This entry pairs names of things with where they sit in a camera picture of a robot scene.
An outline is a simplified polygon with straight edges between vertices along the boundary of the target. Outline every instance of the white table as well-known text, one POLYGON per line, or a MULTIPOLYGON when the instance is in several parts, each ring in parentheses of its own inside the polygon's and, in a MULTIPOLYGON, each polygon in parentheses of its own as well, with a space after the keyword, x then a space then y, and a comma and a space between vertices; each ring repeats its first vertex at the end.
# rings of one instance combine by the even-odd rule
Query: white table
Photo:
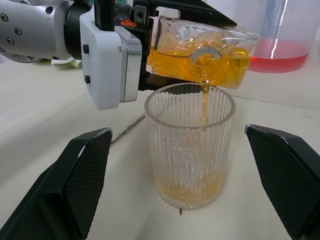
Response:
MULTIPOLYGON (((0 227, 39 174, 72 138, 112 127, 117 136, 144 112, 150 92, 98 112, 78 69, 0 64, 0 227)), ((157 194, 146 123, 115 143, 89 240, 289 240, 262 185, 246 124, 302 137, 320 153, 320 111, 235 97, 229 176, 218 199, 197 211, 179 211, 157 194)))

